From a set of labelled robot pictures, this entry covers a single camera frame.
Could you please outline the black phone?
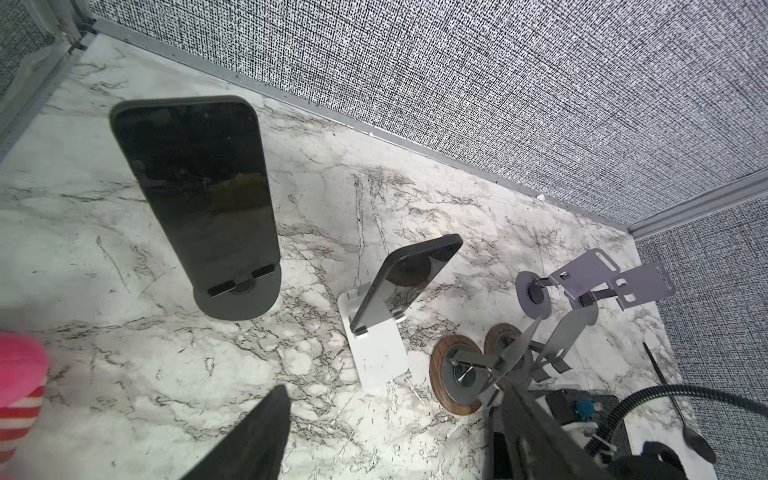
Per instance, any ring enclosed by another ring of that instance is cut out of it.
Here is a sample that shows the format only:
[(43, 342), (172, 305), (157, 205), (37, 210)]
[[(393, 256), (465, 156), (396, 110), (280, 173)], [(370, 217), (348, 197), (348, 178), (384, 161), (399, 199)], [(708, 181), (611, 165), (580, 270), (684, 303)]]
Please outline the black phone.
[(459, 234), (401, 247), (390, 253), (350, 321), (351, 332), (362, 335), (389, 319), (402, 317), (463, 245)]
[(246, 100), (124, 101), (109, 121), (195, 290), (215, 298), (277, 270), (259, 120)]

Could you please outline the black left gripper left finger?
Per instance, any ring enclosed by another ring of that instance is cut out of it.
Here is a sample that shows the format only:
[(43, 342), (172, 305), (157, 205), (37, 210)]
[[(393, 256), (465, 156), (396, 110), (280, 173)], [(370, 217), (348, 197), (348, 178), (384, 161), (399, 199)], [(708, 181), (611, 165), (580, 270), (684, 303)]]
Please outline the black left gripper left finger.
[(286, 386), (275, 386), (183, 479), (277, 479), (290, 407)]

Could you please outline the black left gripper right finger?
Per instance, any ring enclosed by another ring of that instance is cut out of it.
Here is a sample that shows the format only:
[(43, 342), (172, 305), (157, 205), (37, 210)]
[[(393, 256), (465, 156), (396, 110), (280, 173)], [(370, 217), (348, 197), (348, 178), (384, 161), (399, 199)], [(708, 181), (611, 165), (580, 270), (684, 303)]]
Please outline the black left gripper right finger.
[(490, 479), (610, 479), (569, 434), (521, 388), (488, 409)]

